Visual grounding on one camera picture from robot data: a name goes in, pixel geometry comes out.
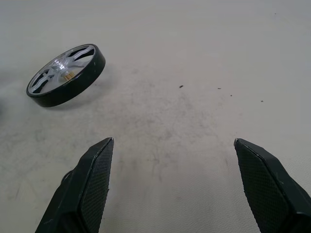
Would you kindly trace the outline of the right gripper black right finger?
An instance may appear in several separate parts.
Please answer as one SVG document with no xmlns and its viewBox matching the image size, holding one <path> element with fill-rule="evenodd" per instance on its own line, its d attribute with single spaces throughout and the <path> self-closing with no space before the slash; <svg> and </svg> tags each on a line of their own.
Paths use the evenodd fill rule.
<svg viewBox="0 0 311 233">
<path fill-rule="evenodd" d="M 311 197 L 264 148 L 237 138 L 243 189 L 261 233 L 311 233 Z"/>
</svg>

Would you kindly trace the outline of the black motor rotor silver spokes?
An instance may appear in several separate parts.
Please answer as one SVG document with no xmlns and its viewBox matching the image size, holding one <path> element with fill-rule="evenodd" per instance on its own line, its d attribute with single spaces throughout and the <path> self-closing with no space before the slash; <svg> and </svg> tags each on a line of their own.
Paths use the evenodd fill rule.
<svg viewBox="0 0 311 233">
<path fill-rule="evenodd" d="M 98 46 L 79 45 L 44 65 L 31 78 L 26 94 L 41 107 L 58 106 L 92 85 L 105 64 L 105 57 Z"/>
</svg>

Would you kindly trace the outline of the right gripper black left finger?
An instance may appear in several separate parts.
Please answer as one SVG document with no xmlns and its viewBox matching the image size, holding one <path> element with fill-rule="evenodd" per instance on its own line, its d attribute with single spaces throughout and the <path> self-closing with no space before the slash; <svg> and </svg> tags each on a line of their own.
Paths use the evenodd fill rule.
<svg viewBox="0 0 311 233">
<path fill-rule="evenodd" d="M 35 233 L 99 233 L 113 155 L 109 137 L 91 146 L 56 189 Z"/>
</svg>

